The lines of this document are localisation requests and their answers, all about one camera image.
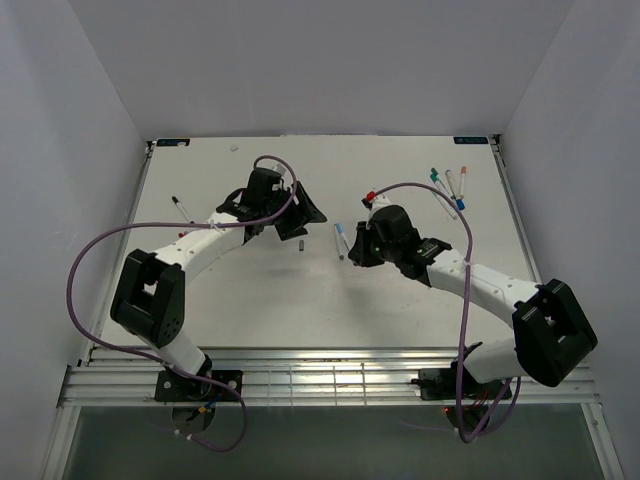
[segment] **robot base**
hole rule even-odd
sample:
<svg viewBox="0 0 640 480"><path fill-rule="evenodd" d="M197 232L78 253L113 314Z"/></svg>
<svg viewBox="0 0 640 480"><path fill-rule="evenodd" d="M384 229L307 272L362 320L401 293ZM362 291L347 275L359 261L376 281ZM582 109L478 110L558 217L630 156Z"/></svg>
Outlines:
<svg viewBox="0 0 640 480"><path fill-rule="evenodd" d="M422 400L455 400L456 398L456 369L451 368L423 368L418 371L418 378L411 380L413 385L420 386ZM498 396L504 383L494 380L489 383L476 382L466 371L462 379L463 398L468 400L492 400ZM511 398L511 388L507 390L504 400Z"/></svg>
<svg viewBox="0 0 640 480"><path fill-rule="evenodd" d="M422 400L455 400L455 362L451 368L423 368L418 371L418 378L411 380L411 383L420 386L420 398ZM476 428L489 409L489 407L484 405L484 402L496 398L503 386L504 384L500 380L480 384L476 382L466 370L464 371L462 380L464 398L481 402L479 405L465 405L462 408L462 422L466 431ZM511 388L509 388L503 399L509 399L511 397ZM445 407L444 411L451 425L459 428L455 407ZM484 424L482 430L487 428L488 425L489 421Z"/></svg>
<svg viewBox="0 0 640 480"><path fill-rule="evenodd" d="M224 383L233 388L239 395L242 394L242 371L241 370L213 370L211 379ZM195 393L190 380L170 372L162 371L158 374L156 381L156 392L153 399L156 402L203 402L206 403L215 397L216 402L237 402L236 397L227 390L217 387L207 388L203 393Z"/></svg>

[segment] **blue marker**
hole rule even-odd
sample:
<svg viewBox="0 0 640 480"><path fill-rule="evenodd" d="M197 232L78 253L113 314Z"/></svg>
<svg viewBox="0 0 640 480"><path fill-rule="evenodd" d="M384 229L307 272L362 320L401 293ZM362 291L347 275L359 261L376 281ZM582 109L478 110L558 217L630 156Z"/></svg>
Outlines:
<svg viewBox="0 0 640 480"><path fill-rule="evenodd" d="M451 170L447 170L446 172L444 172L444 174L447 177L447 183L449 184L449 187L451 187L451 192L453 193L453 196L451 198L454 202L456 202L459 210L464 210L464 202L460 198L460 193L456 185L456 181L453 178L453 173L451 172Z"/></svg>
<svg viewBox="0 0 640 480"><path fill-rule="evenodd" d="M459 198L456 198L456 196L449 191L447 186L442 182L442 180L440 180L440 177L438 177L437 170L435 168L432 168L431 172L434 172L434 171L436 173L431 173L431 181L436 185L436 187L438 187L438 190L440 190L442 193L444 193L447 197L449 197L451 200L453 200L456 203L459 210L464 210L464 203L462 203L462 201Z"/></svg>
<svg viewBox="0 0 640 480"><path fill-rule="evenodd" d="M347 235L344 233L344 228L342 228L342 224L336 223L335 227L347 251L351 250L351 247L349 246L349 240L347 239Z"/></svg>

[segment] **black mounting bracket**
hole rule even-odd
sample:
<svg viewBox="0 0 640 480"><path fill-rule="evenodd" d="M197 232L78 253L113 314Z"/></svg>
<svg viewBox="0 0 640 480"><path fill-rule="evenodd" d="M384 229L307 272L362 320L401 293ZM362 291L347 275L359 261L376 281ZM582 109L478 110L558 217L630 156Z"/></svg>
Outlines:
<svg viewBox="0 0 640 480"><path fill-rule="evenodd" d="M229 387L233 388L238 395L242 395L242 370L213 370L210 375L208 375L212 380L216 380L220 383L224 383L229 385ZM158 379L156 381L156 391L153 396L153 399L156 402L162 403L176 403L176 402L202 402L206 403L209 400L213 400L217 397L216 403L218 402L237 402L238 399L229 393L224 388L219 387L211 387L205 388L202 390L202 393L195 398L195 395L187 393L184 388L184 385L181 384L180 379L184 377L180 377L178 374L173 373L170 370L163 370L158 374Z"/></svg>
<svg viewBox="0 0 640 480"><path fill-rule="evenodd" d="M557 386L598 345L598 338L569 286L553 279L518 302L512 315L516 353L535 381Z"/></svg>
<svg viewBox="0 0 640 480"><path fill-rule="evenodd" d="M155 285L155 293L145 286ZM185 276L180 265L167 265L155 253L134 250L124 261L111 318L157 348L171 343L184 324Z"/></svg>
<svg viewBox="0 0 640 480"><path fill-rule="evenodd" d="M411 380L412 385L420 387L420 399L424 401L454 400L456 398L456 370L450 368L423 368L418 370L418 378ZM480 384L466 371L463 376L462 390L465 398L483 398L493 400L498 396L504 383L494 380ZM511 388L507 390L505 400L511 398Z"/></svg>

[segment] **glass panel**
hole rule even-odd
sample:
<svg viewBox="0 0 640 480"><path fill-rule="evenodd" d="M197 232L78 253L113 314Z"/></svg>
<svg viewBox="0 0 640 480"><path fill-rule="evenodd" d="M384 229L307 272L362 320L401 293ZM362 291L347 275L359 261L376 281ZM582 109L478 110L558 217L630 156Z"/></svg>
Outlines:
<svg viewBox="0 0 640 480"><path fill-rule="evenodd" d="M471 445L433 406L252 408L249 415L244 442L218 454L149 425L171 427L170 408L85 407L64 478L603 478L580 405L518 406L500 430ZM237 409L220 408L203 436L224 444L239 422Z"/></svg>

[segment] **black sticker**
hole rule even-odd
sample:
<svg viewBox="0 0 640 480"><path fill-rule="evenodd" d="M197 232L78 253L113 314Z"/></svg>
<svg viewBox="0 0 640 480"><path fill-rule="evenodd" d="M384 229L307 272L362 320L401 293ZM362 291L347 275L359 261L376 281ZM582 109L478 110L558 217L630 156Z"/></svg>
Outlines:
<svg viewBox="0 0 640 480"><path fill-rule="evenodd" d="M188 138L159 138L156 147L188 147L189 143Z"/></svg>
<svg viewBox="0 0 640 480"><path fill-rule="evenodd" d="M453 137L456 145L489 145L487 137Z"/></svg>

